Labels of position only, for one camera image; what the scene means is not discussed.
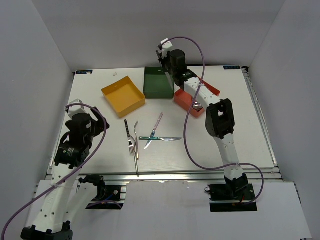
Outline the yellow square container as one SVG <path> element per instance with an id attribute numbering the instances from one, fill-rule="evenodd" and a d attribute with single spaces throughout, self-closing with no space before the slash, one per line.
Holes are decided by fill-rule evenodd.
<path id="1" fill-rule="evenodd" d="M 101 89 L 101 92 L 119 118 L 123 118 L 146 104 L 145 95 L 129 76 Z"/>

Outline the blue label sticker right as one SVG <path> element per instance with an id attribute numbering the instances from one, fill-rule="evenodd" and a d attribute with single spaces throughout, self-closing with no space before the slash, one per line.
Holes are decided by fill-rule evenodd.
<path id="1" fill-rule="evenodd" d="M 224 70 L 240 70 L 241 67 L 239 65 L 224 65 Z"/>

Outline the knife with green handle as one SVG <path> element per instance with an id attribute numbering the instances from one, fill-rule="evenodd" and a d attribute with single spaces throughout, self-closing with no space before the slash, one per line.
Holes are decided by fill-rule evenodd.
<path id="1" fill-rule="evenodd" d="M 180 141 L 182 137 L 159 137 L 159 136 L 140 136 L 138 138 L 140 141 L 164 141 L 164 142 L 171 142 L 171 141 Z"/>

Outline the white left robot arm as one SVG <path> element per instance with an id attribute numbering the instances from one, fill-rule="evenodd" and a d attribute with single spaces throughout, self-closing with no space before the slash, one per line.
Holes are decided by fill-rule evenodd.
<path id="1" fill-rule="evenodd" d="M 70 117 L 65 123 L 68 132 L 60 140 L 52 168 L 50 188 L 35 200 L 44 198 L 44 203 L 31 226 L 21 232 L 23 240 L 71 240 L 71 224 L 81 210 L 94 198 L 105 196 L 106 187 L 98 175 L 82 179 L 79 192 L 70 199 L 75 181 L 84 165 L 95 155 L 93 140 L 106 136 L 110 125 L 97 107 L 86 113 L 84 103 L 70 103 L 65 110 Z"/>

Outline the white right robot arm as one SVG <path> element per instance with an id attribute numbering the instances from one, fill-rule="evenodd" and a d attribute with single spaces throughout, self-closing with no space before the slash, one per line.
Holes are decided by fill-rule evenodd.
<path id="1" fill-rule="evenodd" d="M 248 178 L 240 166 L 240 161 L 234 143 L 235 118 L 232 102 L 221 99 L 213 94 L 201 79 L 186 65 L 184 51 L 165 50 L 163 47 L 156 51 L 163 71 L 173 77 L 174 83 L 193 96 L 206 110 L 205 128 L 215 140 L 224 167 L 225 196 L 236 200 L 243 195 L 248 187 Z"/>

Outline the knife with pink handle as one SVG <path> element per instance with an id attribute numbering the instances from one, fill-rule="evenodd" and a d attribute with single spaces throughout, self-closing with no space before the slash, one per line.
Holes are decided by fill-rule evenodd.
<path id="1" fill-rule="evenodd" d="M 150 136 L 149 136 L 150 138 L 152 138 L 152 137 L 155 136 L 156 130 L 157 130 L 158 126 L 159 126 L 159 123 L 160 123 L 163 115 L 164 115 L 164 114 L 161 112 L 160 115 L 159 115 L 159 117 L 158 117 L 158 119 L 157 119 L 157 121 L 156 121 L 156 123 L 155 123 L 155 126 L 153 127 L 153 130 L 152 130 L 152 132 L 151 132 L 151 134 L 150 134 Z M 149 147 L 149 145 L 151 144 L 151 142 L 152 142 L 152 140 L 149 139 L 143 149 L 146 150 L 146 149 Z"/>

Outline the blue label sticker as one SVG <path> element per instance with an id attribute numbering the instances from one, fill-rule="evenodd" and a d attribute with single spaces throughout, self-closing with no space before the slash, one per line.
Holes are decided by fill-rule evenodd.
<path id="1" fill-rule="evenodd" d="M 93 70 L 77 70 L 75 72 L 76 75 L 87 75 L 87 74 L 92 74 Z"/>
<path id="2" fill-rule="evenodd" d="M 224 65 L 224 70 L 240 70 L 241 67 L 239 65 Z"/>

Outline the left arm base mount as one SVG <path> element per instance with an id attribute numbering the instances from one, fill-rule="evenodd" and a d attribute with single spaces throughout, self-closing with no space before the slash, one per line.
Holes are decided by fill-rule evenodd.
<path id="1" fill-rule="evenodd" d="M 96 174 L 79 178 L 82 184 L 93 185 L 96 196 L 89 202 L 87 210 L 121 210 L 125 201 L 125 186 L 106 184 L 104 177 Z"/>

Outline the knife with dark handle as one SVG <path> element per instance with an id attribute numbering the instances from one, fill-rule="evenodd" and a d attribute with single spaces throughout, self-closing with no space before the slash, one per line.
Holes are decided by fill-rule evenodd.
<path id="1" fill-rule="evenodd" d="M 171 79 L 171 76 L 169 74 L 169 71 L 165 68 L 165 61 L 164 61 L 164 59 L 162 59 L 162 54 L 158 50 L 156 50 L 156 55 L 157 55 L 157 58 L 158 58 L 158 61 L 159 61 L 160 65 L 162 67 L 162 70 L 165 73 L 165 76 L 167 78 L 169 86 L 173 90 L 174 86 L 173 86 L 173 83 L 172 83 L 172 79 Z"/>

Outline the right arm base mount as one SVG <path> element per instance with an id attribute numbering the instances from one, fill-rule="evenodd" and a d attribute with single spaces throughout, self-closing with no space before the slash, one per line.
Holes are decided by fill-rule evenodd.
<path id="1" fill-rule="evenodd" d="M 208 185 L 204 192 L 209 195 L 210 211 L 212 213 L 257 212 L 258 207 L 252 184 L 247 188 L 233 193 L 226 184 Z"/>

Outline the spoon with dark handle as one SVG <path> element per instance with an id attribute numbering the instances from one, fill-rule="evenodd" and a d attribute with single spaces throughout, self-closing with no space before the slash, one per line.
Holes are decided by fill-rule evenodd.
<path id="1" fill-rule="evenodd" d="M 195 101 L 195 102 L 192 104 L 192 108 L 193 108 L 195 111 L 197 111 L 197 110 L 200 108 L 199 103 L 198 103 L 197 101 Z"/>

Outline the red square container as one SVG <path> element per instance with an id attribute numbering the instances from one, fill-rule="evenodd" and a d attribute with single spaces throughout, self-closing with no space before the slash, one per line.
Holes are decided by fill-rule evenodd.
<path id="1" fill-rule="evenodd" d="M 184 89 L 179 89 L 174 93 L 174 102 L 190 114 L 198 118 L 210 104 L 217 104 L 221 101 L 219 97 L 220 91 L 203 81 L 200 83 L 199 77 L 190 78 L 184 84 Z M 202 105 L 203 109 L 198 111 L 193 109 L 193 103 L 197 101 Z"/>

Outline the blue label sticker left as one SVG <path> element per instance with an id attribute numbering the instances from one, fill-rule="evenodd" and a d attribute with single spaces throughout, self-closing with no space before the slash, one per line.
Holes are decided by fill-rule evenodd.
<path id="1" fill-rule="evenodd" d="M 75 72 L 76 75 L 87 75 L 87 74 L 92 74 L 93 70 L 77 70 Z"/>

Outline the dark green square container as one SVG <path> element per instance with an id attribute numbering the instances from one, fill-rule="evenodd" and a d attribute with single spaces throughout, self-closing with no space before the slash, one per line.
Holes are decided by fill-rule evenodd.
<path id="1" fill-rule="evenodd" d="M 143 94 L 146 99 L 172 99 L 174 90 L 161 67 L 145 67 Z"/>

